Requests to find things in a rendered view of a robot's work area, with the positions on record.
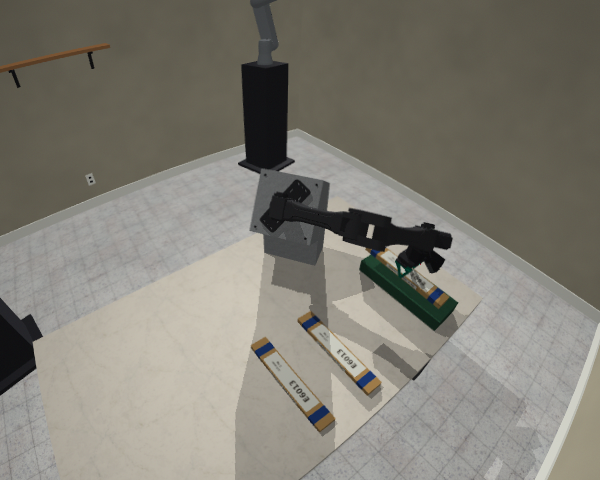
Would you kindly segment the white welding electrode pack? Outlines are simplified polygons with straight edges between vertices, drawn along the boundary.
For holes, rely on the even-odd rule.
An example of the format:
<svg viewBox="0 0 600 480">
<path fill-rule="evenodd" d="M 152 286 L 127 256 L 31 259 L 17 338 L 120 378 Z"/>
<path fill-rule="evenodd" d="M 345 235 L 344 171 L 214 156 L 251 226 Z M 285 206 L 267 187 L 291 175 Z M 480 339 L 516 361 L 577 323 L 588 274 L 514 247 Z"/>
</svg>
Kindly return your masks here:
<svg viewBox="0 0 600 480">
<path fill-rule="evenodd" d="M 385 252 L 379 252 L 368 248 L 366 248 L 365 250 L 398 276 L 398 270 L 395 263 L 395 260 L 398 256 L 395 255 L 392 251 L 390 251 L 387 247 L 385 248 Z M 449 296 L 447 294 L 445 294 L 441 289 L 436 287 L 433 283 L 431 283 L 428 279 L 422 276 L 415 269 L 413 269 L 412 272 L 410 272 L 401 279 L 404 280 L 407 284 L 409 284 L 413 289 L 415 289 L 418 293 L 420 293 L 438 309 L 449 299 Z"/>
<path fill-rule="evenodd" d="M 382 382 L 312 311 L 298 318 L 298 323 L 367 396 L 381 385 Z"/>
</svg>

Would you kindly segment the cream welding electrode pack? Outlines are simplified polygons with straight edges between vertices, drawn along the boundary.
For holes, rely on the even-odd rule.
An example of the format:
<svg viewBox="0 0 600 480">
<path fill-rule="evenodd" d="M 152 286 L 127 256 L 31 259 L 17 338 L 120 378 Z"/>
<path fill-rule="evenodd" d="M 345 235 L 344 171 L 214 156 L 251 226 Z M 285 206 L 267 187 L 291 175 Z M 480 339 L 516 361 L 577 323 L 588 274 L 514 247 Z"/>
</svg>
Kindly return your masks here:
<svg viewBox="0 0 600 480">
<path fill-rule="evenodd" d="M 335 421 L 266 337 L 252 344 L 251 349 L 319 433 Z"/>
</svg>

